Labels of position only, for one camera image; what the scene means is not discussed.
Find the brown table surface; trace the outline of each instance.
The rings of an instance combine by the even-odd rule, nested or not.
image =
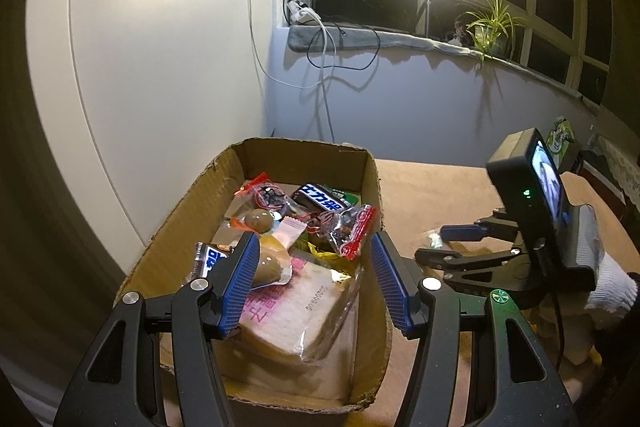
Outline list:
[[[485,169],[449,165],[430,165],[391,160],[376,160],[380,173],[380,189],[384,212],[384,227],[393,239],[398,251],[412,257],[415,250],[424,245],[424,232],[441,225],[472,223],[482,216],[489,216],[501,205],[494,186]],[[593,205],[600,226],[600,235],[607,252],[625,271],[640,272],[640,256],[620,222],[609,207],[591,188],[588,182],[571,173],[562,175],[568,198],[572,204]],[[484,239],[468,249],[473,251],[503,250],[506,243]],[[451,426],[462,425],[468,390],[469,336],[463,333],[456,396]],[[408,341],[394,329],[393,344],[388,369],[376,401],[364,411],[347,416],[303,415],[249,405],[233,403],[232,408],[239,426],[333,426],[382,427],[392,426],[406,390],[414,361],[417,341]],[[579,367],[565,362],[561,376],[572,397],[594,378],[596,365],[588,360]],[[181,425],[177,411],[175,391],[165,386],[167,420],[170,426]]]

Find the gray fabric sill cover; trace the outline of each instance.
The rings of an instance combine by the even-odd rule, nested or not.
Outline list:
[[[318,30],[318,26],[291,26],[289,28],[289,36],[287,37],[287,45],[289,46],[289,49],[296,53],[306,54],[306,49],[309,47],[311,39],[316,37],[313,41],[310,51],[321,52],[323,42],[322,37],[316,36]],[[378,39],[373,31],[364,28],[353,28],[350,26],[345,26],[344,30],[346,32],[346,35],[342,35],[338,31],[338,28],[335,28],[333,26],[327,27],[327,31],[334,38],[338,51],[375,50],[378,47]],[[481,57],[481,53],[476,50],[461,48],[460,46],[454,46],[453,44],[447,44],[446,42],[432,41],[431,39],[414,37],[411,35],[400,33],[383,32],[378,30],[377,32],[380,36],[380,48],[406,48],[410,50],[420,50],[425,52],[437,50],[440,53],[444,53],[446,55],[453,55],[458,57],[473,57],[477,60],[480,60]],[[327,46],[327,51],[329,50],[333,51],[333,45],[331,44],[331,42],[329,42],[329,45]],[[508,60],[503,60],[502,58],[490,57],[489,55],[487,55],[486,60],[493,60],[495,62],[498,62],[508,68],[511,68],[512,70],[517,71],[518,73],[526,74],[527,76],[543,82],[544,84],[554,89],[560,90],[562,93],[571,98],[574,98],[575,100],[581,100],[584,103],[585,107],[587,107],[594,114],[598,113],[598,106],[593,102],[587,101],[581,93],[569,87],[566,87],[564,84],[560,84],[555,80],[551,80],[541,73],[536,73],[535,71],[529,70],[521,66],[520,64],[517,64],[516,62],[510,62]]]

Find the spider plant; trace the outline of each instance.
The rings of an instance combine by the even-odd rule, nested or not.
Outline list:
[[[511,45],[509,58],[513,58],[514,30],[516,26],[520,26],[520,18],[511,16],[509,13],[510,4],[507,4],[505,0],[486,0],[486,2],[490,8],[489,12],[485,10],[466,12],[476,19],[467,28],[473,28],[471,37],[476,48],[482,53],[480,67],[484,63],[484,57],[492,55],[492,51],[499,46],[498,39],[503,35],[506,37],[506,42]]]

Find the cardboard box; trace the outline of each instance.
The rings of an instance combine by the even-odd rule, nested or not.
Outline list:
[[[174,293],[193,265],[193,248],[216,233],[234,192],[246,179],[267,172],[271,180],[301,185],[326,184],[360,195],[379,209],[373,231],[382,225],[378,172],[369,152],[353,146],[279,138],[253,138],[232,145],[215,158],[191,185],[152,238],[145,253],[119,289],[146,298]],[[370,263],[369,243],[362,249],[364,273],[356,318],[356,347],[347,400],[317,399],[281,393],[224,378],[226,393],[239,401],[315,413],[346,413],[371,404],[382,383],[391,349],[391,324]],[[217,350],[224,356],[224,350]],[[162,350],[163,367],[172,359]]]

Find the packaged bread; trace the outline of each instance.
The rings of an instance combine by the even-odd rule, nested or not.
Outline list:
[[[286,285],[251,291],[237,341],[279,362],[322,359],[339,333],[358,280],[297,257]]]

